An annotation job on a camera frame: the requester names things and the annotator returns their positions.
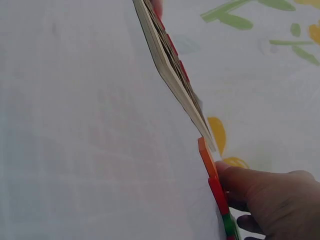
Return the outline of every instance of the orange object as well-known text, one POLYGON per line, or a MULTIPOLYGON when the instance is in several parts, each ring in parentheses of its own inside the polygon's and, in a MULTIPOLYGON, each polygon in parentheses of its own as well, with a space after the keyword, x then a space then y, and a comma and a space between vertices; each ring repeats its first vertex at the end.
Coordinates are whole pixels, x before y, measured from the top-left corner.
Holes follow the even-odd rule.
POLYGON ((310 38, 320 45, 320 20, 318 25, 312 24, 309 26, 309 34, 310 38))
POLYGON ((204 137, 198 139, 199 153, 210 178, 218 177, 215 162, 204 137))

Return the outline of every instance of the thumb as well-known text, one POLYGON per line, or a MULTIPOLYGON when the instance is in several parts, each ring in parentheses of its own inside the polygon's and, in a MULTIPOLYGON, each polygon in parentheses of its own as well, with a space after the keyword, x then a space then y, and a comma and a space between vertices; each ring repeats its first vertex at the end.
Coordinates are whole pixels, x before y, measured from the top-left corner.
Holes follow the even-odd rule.
POLYGON ((267 183, 267 181, 265 181, 266 178, 273 174, 229 166, 222 161, 217 161, 215 165, 224 190, 233 192, 244 199, 247 199, 250 192, 257 190, 256 187, 261 187, 260 184, 267 183))

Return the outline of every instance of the red object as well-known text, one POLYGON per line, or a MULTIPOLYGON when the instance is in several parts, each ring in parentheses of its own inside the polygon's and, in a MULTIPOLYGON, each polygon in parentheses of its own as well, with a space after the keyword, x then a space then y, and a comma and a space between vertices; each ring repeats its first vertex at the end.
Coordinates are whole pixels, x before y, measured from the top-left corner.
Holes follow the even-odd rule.
POLYGON ((190 79, 189 79, 189 77, 188 77, 188 74, 187 74, 187 72, 186 72, 186 69, 185 69, 184 64, 182 63, 181 60, 179 60, 179 62, 180 62, 180 66, 181 66, 181 68, 182 68, 182 71, 183 71, 183 73, 184 73, 184 75, 185 75, 186 80, 188 81, 188 83, 190 83, 190 79))
POLYGON ((160 22, 160 24, 162 26, 162 29, 165 30, 166 28, 165 28, 164 24, 161 21, 161 17, 159 17, 159 15, 156 12, 154 12, 154 13, 155 13, 156 17, 158 18, 158 20, 159 20, 159 22, 160 22))
POLYGON ((171 37, 169 36, 169 34, 167 34, 166 36, 167 36, 167 37, 168 37, 168 39, 169 39, 169 42, 170 42, 170 44, 171 44, 171 46, 172 46, 172 48, 173 48, 173 51, 174 51, 175 55, 177 55, 177 56, 178 56, 177 49, 176 49, 176 47, 175 47, 174 43, 172 42, 171 37))
POLYGON ((228 214, 229 206, 227 202, 227 197, 223 188, 221 187, 218 176, 210 177, 208 179, 208 182, 221 215, 228 214))

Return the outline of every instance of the plastic piece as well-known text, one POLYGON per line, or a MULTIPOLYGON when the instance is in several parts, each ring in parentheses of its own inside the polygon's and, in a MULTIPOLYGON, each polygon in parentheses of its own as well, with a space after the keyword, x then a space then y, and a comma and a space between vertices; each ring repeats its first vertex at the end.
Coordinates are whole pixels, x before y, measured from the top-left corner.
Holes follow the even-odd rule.
POLYGON ((208 172, 209 178, 214 178, 214 177, 218 178, 218 172, 216 169, 215 162, 212 158, 209 147, 204 137, 200 137, 198 139, 198 147, 199 147, 199 153, 201 155, 205 169, 208 172))
POLYGON ((210 177, 208 179, 209 186, 215 198, 216 204, 220 210, 221 215, 229 214, 229 206, 227 202, 227 197, 222 189, 218 177, 210 177))
POLYGON ((234 217, 230 213, 227 196, 220 184, 215 162, 203 137, 198 139, 198 147, 204 166, 209 175, 208 183, 210 189, 222 216, 224 229, 227 236, 226 240, 240 240, 237 224, 234 217))

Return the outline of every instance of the green leaf print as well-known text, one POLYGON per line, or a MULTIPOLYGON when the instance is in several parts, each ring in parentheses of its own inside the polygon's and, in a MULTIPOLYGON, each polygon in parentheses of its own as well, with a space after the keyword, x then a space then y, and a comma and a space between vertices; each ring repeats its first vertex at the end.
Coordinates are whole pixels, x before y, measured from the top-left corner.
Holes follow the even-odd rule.
POLYGON ((316 66, 320 66, 320 62, 312 54, 306 52, 298 46, 292 46, 292 51, 297 54, 300 58, 307 60, 309 63, 312 63, 316 66))
POLYGON ((301 35, 300 25, 298 23, 292 23, 291 27, 290 27, 290 32, 291 32, 292 36, 300 37, 300 35, 301 35))
POLYGON ((259 3, 270 8, 279 9, 283 11, 295 11, 296 8, 285 0, 258 0, 259 3))
POLYGON ((238 30, 249 30, 254 26, 251 21, 228 13, 221 14, 218 19, 221 23, 227 24, 238 30))

